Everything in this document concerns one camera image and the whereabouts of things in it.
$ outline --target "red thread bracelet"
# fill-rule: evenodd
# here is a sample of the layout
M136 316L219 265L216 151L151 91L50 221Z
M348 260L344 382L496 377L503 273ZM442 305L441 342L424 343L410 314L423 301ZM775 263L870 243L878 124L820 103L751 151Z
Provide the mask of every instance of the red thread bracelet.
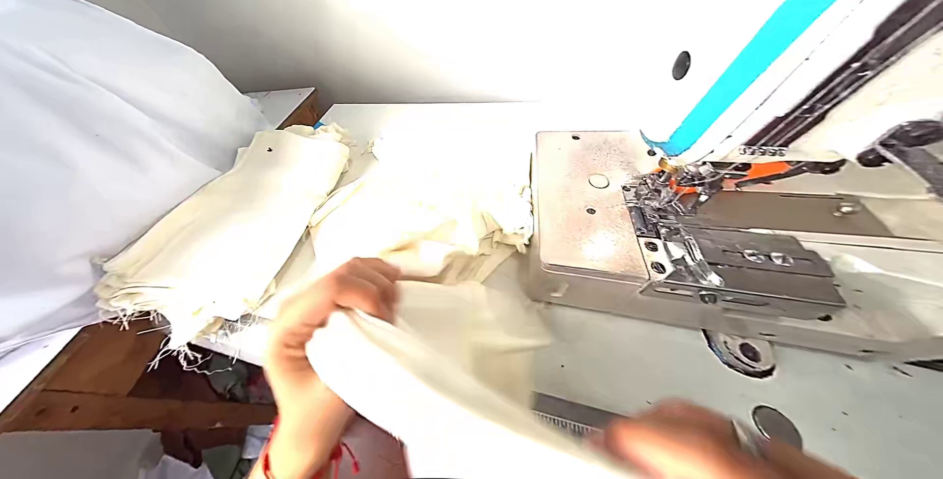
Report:
M272 439L276 436L276 429L278 429L277 418L275 425L272 426L269 441L265 443L265 448L262 449L262 455L259 456L259 458L262 459L262 475L265 476L265 479L276 479L276 476L272 474L272 461L269 460L269 446L272 444ZM344 442L338 442L337 445L334 446L334 449L331 450L331 454L327 459L328 465L334 467L334 479L337 479L337 474L340 473L340 461L344 458L344 450L347 450L347 454L351 457L351 470L355 474L360 473L360 462L357 461L350 446ZM311 479L321 479L323 475L324 468L318 470Z

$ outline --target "tabletop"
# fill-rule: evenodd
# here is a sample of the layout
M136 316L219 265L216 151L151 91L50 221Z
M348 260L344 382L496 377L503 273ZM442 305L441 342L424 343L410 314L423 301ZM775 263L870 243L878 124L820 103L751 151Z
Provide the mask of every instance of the tabletop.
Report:
M366 148L391 127L437 139L426 146L497 145L495 151L526 161L537 131L624 130L629 121L611 109L564 115L541 103L334 105L321 119L358 142L342 184L370 167ZM886 173L893 178L895 171ZM874 175L860 179L853 171L836 191L872 190ZM798 190L802 182L790 185ZM505 262L486 284L522 292L522 259ZM682 397L746 422L755 406L767 404L795 423L809 452L862 478L936 476L943 463L936 457L943 447L943 373L777 345L776 372L758 380L720 364L699 330L551 304L541 311L555 342L536 355L537 392L621 414ZM199 344L259 363L265 337L260 323L223 343Z

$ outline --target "orange part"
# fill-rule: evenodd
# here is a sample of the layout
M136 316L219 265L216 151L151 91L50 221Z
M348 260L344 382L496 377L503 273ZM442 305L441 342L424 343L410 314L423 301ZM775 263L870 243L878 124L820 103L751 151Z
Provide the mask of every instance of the orange part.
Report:
M727 184L733 184L737 181L745 181L747 179L756 179L759 177L766 177L768 175L776 175L791 169L792 166L786 162L763 162L761 164L754 164L750 167L747 172L747 176L742 179L725 179L724 180L724 189L729 189L730 186ZM674 179L671 179L670 185L674 185ZM691 194L698 191L697 188L679 188L683 194Z

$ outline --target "cream fabric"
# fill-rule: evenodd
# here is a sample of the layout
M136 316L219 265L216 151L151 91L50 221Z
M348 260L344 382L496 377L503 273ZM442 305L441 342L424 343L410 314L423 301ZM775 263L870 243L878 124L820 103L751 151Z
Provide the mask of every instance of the cream fabric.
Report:
M335 312L307 355L341 399L405 443L415 477L635 477L526 406L529 356L547 341L533 303L474 283L401 284L395 326Z
M483 281L523 253L534 227L526 156L497 149L493 158L483 142L443 147L408 124L384 133L371 147L379 162L314 213L258 314L274 318L282 301L354 257L455 284Z
M257 133L229 172L105 263L100 307L119 316L158 311L171 323L169 348L217 317L255 309L343 171L341 140L336 126Z

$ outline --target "human hand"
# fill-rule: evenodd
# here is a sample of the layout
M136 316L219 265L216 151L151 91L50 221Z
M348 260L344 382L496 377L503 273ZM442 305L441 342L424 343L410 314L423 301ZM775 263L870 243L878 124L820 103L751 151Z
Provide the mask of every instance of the human hand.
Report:
M305 345L338 308L392 320L399 275L377 258L355 258L282 304L269 327L263 363L279 417L268 446L273 476L311 477L325 465L354 413L314 372ZM252 476L262 475L256 466Z
M659 479L851 479L776 440L762 457L741 449L730 419L684 400L662 400L610 424L609 452Z
M290 297L270 327L265 375L279 413L305 407L306 398L321 381L307 361L305 345L337 308L360 309L392 320L398 268L378 258L354 258Z

